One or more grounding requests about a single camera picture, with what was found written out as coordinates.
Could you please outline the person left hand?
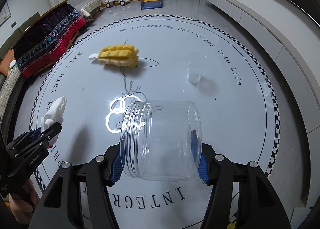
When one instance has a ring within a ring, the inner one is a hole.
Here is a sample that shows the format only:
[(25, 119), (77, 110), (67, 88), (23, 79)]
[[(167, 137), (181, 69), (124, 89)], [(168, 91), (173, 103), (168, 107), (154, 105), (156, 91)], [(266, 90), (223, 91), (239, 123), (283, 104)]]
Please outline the person left hand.
[(13, 198), (11, 196), (11, 194), (9, 194), (9, 202), (10, 202), (10, 208), (11, 211), (14, 215), (14, 217), (16, 218), (16, 220), (20, 223), (20, 224), (24, 224), (24, 225), (29, 225), (30, 221), (31, 221), (31, 217), (29, 217), (27, 214), (31, 213), (34, 209), (37, 207), (37, 205), (39, 204), (39, 195), (36, 192), (35, 188), (34, 188), (34, 184), (32, 182), (31, 179), (28, 180), (28, 189), (29, 189), (29, 197), (31, 199), (31, 201), (33, 202), (34, 206), (31, 206), (30, 204), (28, 204), (27, 202), (18, 199), (18, 198)]

